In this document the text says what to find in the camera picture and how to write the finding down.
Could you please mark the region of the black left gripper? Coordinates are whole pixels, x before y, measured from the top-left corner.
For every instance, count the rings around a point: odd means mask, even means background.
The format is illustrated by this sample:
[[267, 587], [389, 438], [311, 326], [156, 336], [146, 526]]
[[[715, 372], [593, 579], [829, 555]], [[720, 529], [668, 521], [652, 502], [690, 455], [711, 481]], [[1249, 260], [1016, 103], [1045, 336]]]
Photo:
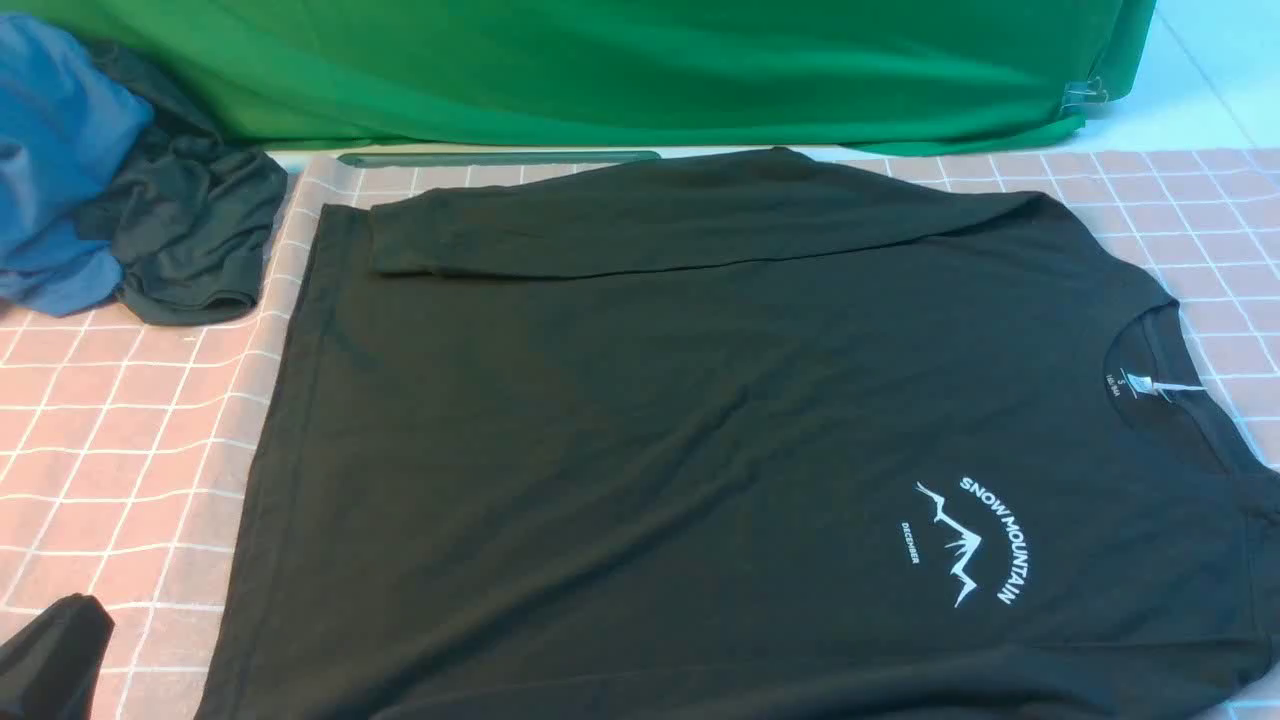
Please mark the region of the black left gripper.
[[91, 594], [61, 597], [1, 646], [3, 719], [88, 719], [114, 620]]

